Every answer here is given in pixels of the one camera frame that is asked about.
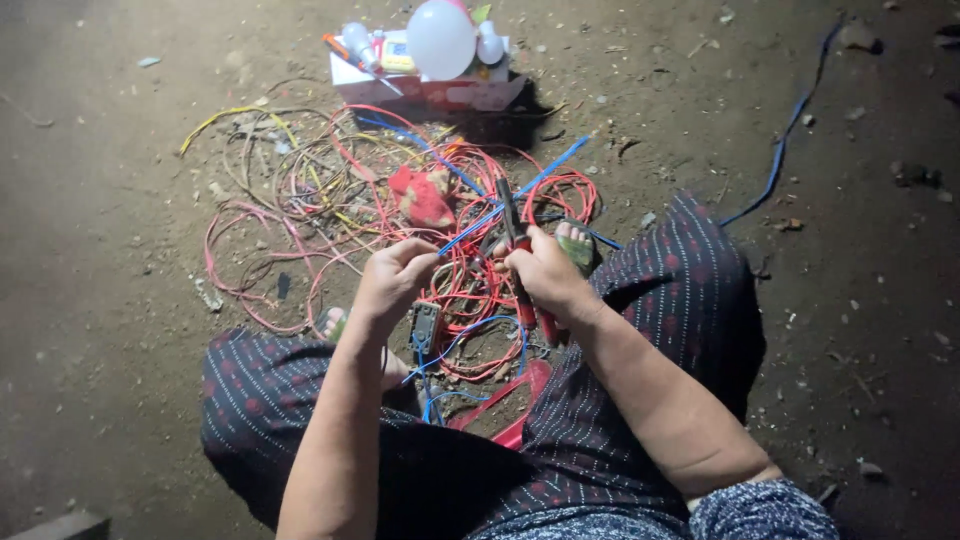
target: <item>dirt floor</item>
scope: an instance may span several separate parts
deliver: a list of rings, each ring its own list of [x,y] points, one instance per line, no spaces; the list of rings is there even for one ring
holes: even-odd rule
[[[115,538],[270,536],[200,450],[204,346],[244,317],[233,302],[211,314],[188,277],[204,274],[214,179],[190,172],[204,155],[173,151],[210,114],[301,70],[320,81],[311,105],[332,110],[319,36],[360,17],[400,26],[402,4],[0,6],[0,92],[56,122],[34,127],[0,102],[0,536],[73,505],[111,515]],[[535,156],[609,122],[615,139],[639,141],[622,162],[601,141],[572,162],[600,169],[607,211],[595,226],[620,241],[678,188],[719,200],[720,215],[753,200],[837,10],[870,23],[883,54],[834,47],[807,110],[815,123],[791,137],[776,193],[728,227],[769,273],[751,430],[809,493],[838,486],[832,513],[847,536],[952,537],[957,203],[897,187],[889,168],[942,170],[960,195],[960,110],[943,98],[960,87],[960,53],[932,45],[960,7],[882,4],[730,0],[724,23],[719,0],[494,0],[492,20],[522,40],[515,69],[545,105],[583,101],[540,128],[567,135]],[[137,67],[148,56],[162,62]],[[845,119],[857,107],[866,113]],[[774,227],[788,218],[803,229]],[[345,303],[340,285],[330,300]],[[860,458],[886,481],[863,479]]]

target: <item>white cardboard box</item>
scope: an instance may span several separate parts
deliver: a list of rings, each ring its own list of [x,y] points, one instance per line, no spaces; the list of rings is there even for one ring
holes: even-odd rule
[[[388,37],[406,37],[405,30],[392,30]],[[503,37],[504,50],[510,50],[510,39]],[[504,110],[523,90],[526,76],[510,81],[510,57],[489,70],[483,80],[477,74],[457,77],[450,81],[431,81],[421,75],[394,74],[387,78],[400,88],[396,95],[374,76],[356,69],[330,53],[330,80],[350,105],[420,105],[431,110]]]

